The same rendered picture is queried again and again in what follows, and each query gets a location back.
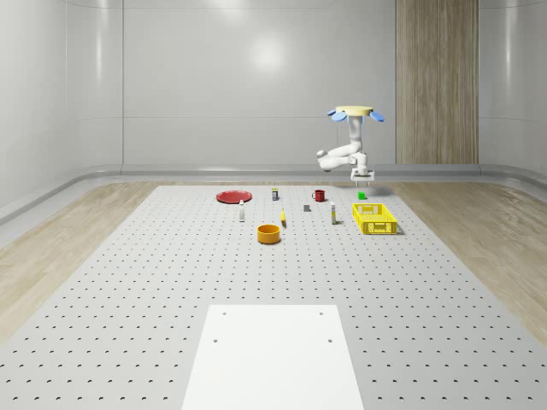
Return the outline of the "white board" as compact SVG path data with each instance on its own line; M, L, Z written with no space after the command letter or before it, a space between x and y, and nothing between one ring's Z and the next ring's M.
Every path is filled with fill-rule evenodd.
M181 410L363 410L334 305L212 305Z

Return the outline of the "yellow bowl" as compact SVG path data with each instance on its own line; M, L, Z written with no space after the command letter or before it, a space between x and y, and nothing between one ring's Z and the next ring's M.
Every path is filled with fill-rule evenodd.
M274 244L280 240L280 228L277 225L259 225L256 232L259 243Z

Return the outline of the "drone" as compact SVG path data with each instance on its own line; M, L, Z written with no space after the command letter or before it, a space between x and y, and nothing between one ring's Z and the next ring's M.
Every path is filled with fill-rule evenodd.
M369 116L378 122L383 122L385 120L381 114L374 111L374 108L367 106L338 106L335 109L330 110L327 115L331 117L333 121L342 121L349 119L350 117L357 117L363 120L365 116Z

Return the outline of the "yellow basket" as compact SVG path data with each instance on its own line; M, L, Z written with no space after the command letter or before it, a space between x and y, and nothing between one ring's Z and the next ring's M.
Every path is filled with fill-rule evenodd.
M382 203L353 203L352 216L363 234L396 234L397 220Z

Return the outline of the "red plate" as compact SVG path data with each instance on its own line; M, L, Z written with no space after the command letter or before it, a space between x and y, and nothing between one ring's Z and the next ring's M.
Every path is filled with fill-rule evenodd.
M252 194L245 190L227 190L216 195L218 202L226 204L239 204L252 199Z

